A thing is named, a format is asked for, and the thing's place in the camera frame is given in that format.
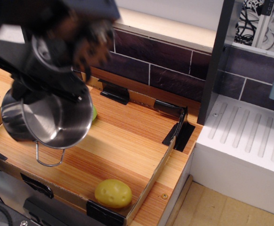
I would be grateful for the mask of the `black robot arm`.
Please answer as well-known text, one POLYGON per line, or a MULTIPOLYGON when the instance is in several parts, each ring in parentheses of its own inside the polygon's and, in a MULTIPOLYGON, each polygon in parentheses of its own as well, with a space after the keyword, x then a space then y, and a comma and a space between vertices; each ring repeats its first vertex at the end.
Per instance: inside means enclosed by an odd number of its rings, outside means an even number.
POLYGON ((90 67, 109 57, 113 0, 0 0, 0 68, 11 73, 11 96, 46 92, 72 102, 87 94, 90 67))

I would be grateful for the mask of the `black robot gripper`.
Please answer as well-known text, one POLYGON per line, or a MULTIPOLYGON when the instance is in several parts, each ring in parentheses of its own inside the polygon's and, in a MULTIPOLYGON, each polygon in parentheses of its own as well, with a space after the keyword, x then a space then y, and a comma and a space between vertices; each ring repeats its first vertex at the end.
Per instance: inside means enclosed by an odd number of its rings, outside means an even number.
POLYGON ((64 28, 62 34, 34 35, 18 50, 21 63, 14 66, 17 72, 12 74, 10 91, 16 101, 34 103, 36 92, 45 91, 77 102, 91 76, 90 68, 110 60, 112 22, 96 20, 78 30, 64 28))

